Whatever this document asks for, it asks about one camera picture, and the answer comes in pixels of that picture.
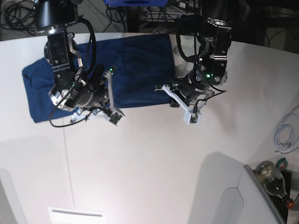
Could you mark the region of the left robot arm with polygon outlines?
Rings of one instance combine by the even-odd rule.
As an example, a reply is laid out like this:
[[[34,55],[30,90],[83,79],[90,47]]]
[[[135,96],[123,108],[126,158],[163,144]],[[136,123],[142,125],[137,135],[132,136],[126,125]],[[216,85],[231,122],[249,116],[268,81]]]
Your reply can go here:
[[[200,0],[194,4],[194,14],[183,15],[176,29],[180,56],[192,63],[192,70],[182,78],[171,80],[170,90],[187,106],[196,106],[223,93],[219,86],[227,80],[228,50],[232,42],[232,22],[239,17],[238,0]],[[193,36],[194,54],[183,52],[181,35]]]

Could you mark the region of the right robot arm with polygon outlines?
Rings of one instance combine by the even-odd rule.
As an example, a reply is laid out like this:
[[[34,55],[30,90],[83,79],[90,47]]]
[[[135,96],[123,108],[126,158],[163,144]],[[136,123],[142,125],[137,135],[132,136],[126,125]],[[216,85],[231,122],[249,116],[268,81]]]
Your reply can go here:
[[[52,66],[55,84],[49,98],[59,109],[103,108],[108,99],[103,65],[96,64],[96,39],[91,23],[78,14],[80,0],[35,0],[35,27],[38,33],[47,33],[44,56]],[[75,34],[67,28],[82,23],[91,39],[91,62],[85,66],[82,54],[74,41]]]

